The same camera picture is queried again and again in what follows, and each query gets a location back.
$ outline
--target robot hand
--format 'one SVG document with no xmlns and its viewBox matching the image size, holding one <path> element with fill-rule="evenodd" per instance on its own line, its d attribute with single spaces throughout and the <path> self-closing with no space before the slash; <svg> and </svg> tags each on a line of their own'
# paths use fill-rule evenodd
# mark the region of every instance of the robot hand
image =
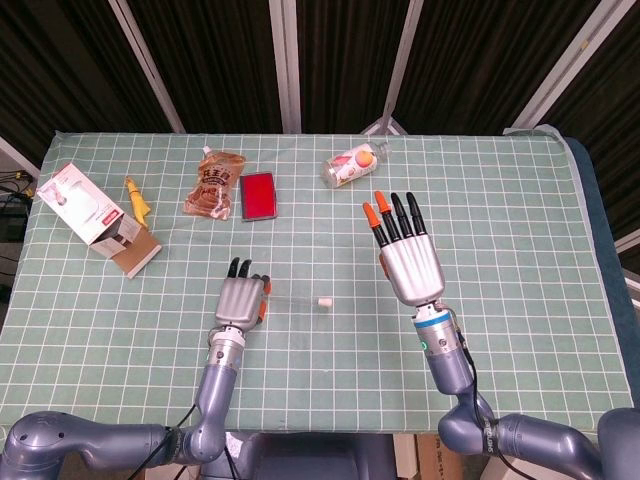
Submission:
<svg viewBox="0 0 640 480">
<path fill-rule="evenodd" d="M 238 263 L 239 257 L 231 261 L 229 273 L 222 284 L 216 324 L 218 327 L 236 327 L 247 333 L 264 320 L 267 312 L 265 297 L 271 292 L 271 280 L 267 275 L 258 274 L 247 278 L 251 260 L 242 262 L 239 272 Z"/>
<path fill-rule="evenodd" d="M 415 233 L 397 194 L 391 194 L 400 233 L 382 192 L 375 192 L 380 214 L 389 232 L 389 239 L 373 208 L 363 204 L 369 226 L 380 245 L 380 263 L 391 282 L 398 300 L 405 305 L 421 307 L 435 302 L 444 291 L 444 276 L 431 239 L 424 226 L 418 202 L 411 192 L 407 193 L 409 211 Z"/>
</svg>

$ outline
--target metal frame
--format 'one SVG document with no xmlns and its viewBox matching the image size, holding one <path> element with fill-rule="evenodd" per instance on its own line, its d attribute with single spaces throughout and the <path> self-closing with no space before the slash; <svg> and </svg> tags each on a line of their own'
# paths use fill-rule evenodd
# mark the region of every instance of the metal frame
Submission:
<svg viewBox="0 0 640 480">
<path fill-rule="evenodd" d="M 633 303 L 633 307 L 640 313 L 640 275 L 624 268 L 622 269 L 622 273 L 624 274 L 624 281 L 629 289 L 631 303 Z"/>
<path fill-rule="evenodd" d="M 404 19 L 404 27 L 402 28 L 402 36 L 400 37 L 400 44 L 398 45 L 398 52 L 396 53 L 396 61 L 393 64 L 393 73 L 391 74 L 391 80 L 389 81 L 389 89 L 387 90 L 387 98 L 384 102 L 384 110 L 382 111 L 382 117 L 379 120 L 380 132 L 387 131 L 391 122 L 391 114 L 396 108 L 396 102 L 398 101 L 404 72 L 407 69 L 407 62 L 409 61 L 409 54 L 411 53 L 411 46 L 413 45 L 413 39 L 416 34 L 416 29 L 418 28 L 418 21 L 420 20 L 420 13 L 422 12 L 423 4 L 424 0 L 409 1 L 409 9 L 407 10 L 407 16 Z"/>
<path fill-rule="evenodd" d="M 282 133 L 301 133 L 296 0 L 269 0 Z"/>
<path fill-rule="evenodd" d="M 33 178 L 38 178 L 40 176 L 40 169 L 2 137 L 0 137 L 0 151 L 29 172 Z"/>
<path fill-rule="evenodd" d="M 582 26 L 513 123 L 534 128 L 636 0 L 603 0 Z"/>
<path fill-rule="evenodd" d="M 360 132 L 360 135 L 408 135 L 408 133 L 393 117 L 389 117 L 387 128 L 383 130 L 382 117 L 380 117 Z"/>
<path fill-rule="evenodd" d="M 635 232 L 631 232 L 629 235 L 625 235 L 624 237 L 616 240 L 615 245 L 616 252 L 618 253 L 622 253 L 636 245 L 640 245 L 640 228 Z"/>
<path fill-rule="evenodd" d="M 156 63 L 153 61 L 151 52 L 147 47 L 147 43 L 144 41 L 142 32 L 140 32 L 138 23 L 133 16 L 133 12 L 129 8 L 127 0 L 109 0 L 109 5 L 118 19 L 118 23 L 120 24 L 122 31 L 127 37 L 131 50 L 133 50 L 133 53 L 138 59 L 140 68 L 142 68 L 142 71 L 147 77 L 147 81 L 149 82 L 153 93 L 158 99 L 160 108 L 162 108 L 162 111 L 171 125 L 171 129 L 174 133 L 185 133 L 182 120 L 180 120 L 176 107 L 173 105 L 171 96 L 162 81 L 160 72 L 156 67 Z"/>
</svg>

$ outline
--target red object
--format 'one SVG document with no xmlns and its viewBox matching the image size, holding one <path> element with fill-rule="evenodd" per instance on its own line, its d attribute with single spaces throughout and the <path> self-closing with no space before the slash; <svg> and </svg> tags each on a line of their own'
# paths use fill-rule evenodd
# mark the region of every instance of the red object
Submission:
<svg viewBox="0 0 640 480">
<path fill-rule="evenodd" d="M 241 176 L 240 196 L 243 220 L 266 220 L 278 216 L 276 189 L 271 172 Z"/>
<path fill-rule="evenodd" d="M 118 211 L 117 210 L 111 210 L 111 212 L 109 212 L 109 215 L 107 215 L 106 217 L 104 217 L 102 219 L 102 223 L 104 225 L 109 225 L 111 222 L 113 222 L 115 220 L 115 218 L 118 216 Z"/>
</svg>

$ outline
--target cardboard box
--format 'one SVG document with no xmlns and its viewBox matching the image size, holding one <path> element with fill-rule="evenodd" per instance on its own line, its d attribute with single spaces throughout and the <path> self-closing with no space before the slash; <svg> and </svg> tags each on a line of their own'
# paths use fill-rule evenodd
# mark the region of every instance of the cardboard box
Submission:
<svg viewBox="0 0 640 480">
<path fill-rule="evenodd" d="M 133 278 L 162 246 L 69 163 L 37 190 L 89 248 L 113 260 Z"/>
<path fill-rule="evenodd" d="M 418 473 L 415 435 L 393 434 L 393 450 L 396 454 L 396 473 L 399 478 L 413 478 Z"/>
<path fill-rule="evenodd" d="M 422 480 L 462 480 L 462 455 L 449 450 L 438 435 L 418 435 Z"/>
</svg>

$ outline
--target plastic bottle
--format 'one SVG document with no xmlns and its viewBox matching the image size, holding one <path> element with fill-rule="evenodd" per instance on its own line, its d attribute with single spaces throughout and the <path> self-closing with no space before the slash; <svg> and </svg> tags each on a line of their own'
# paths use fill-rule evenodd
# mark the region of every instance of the plastic bottle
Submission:
<svg viewBox="0 0 640 480">
<path fill-rule="evenodd" d="M 329 187 L 340 187 L 373 172 L 378 163 L 389 159 L 390 153 L 388 142 L 363 143 L 327 160 L 323 165 L 322 176 Z"/>
</svg>

